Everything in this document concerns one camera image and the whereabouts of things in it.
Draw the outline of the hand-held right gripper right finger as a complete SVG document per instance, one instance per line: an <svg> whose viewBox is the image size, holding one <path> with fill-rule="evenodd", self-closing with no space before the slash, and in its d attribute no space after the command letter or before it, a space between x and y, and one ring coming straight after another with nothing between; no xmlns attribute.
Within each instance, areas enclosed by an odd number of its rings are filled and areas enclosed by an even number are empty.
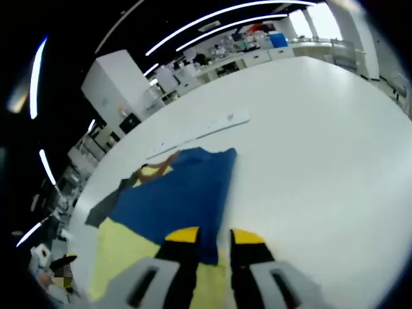
<svg viewBox="0 0 412 309"><path fill-rule="evenodd" d="M321 288L286 261L276 260L253 232L230 230L231 287L238 308L324 308Z"/></svg>

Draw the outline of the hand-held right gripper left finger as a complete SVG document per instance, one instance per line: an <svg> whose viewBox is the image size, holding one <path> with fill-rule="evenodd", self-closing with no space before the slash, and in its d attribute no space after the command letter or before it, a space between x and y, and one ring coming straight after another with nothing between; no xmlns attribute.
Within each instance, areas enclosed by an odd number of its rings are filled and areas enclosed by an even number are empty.
<svg viewBox="0 0 412 309"><path fill-rule="evenodd" d="M188 308L196 287L200 228L166 236L154 257L144 257L109 283L110 308Z"/></svg>

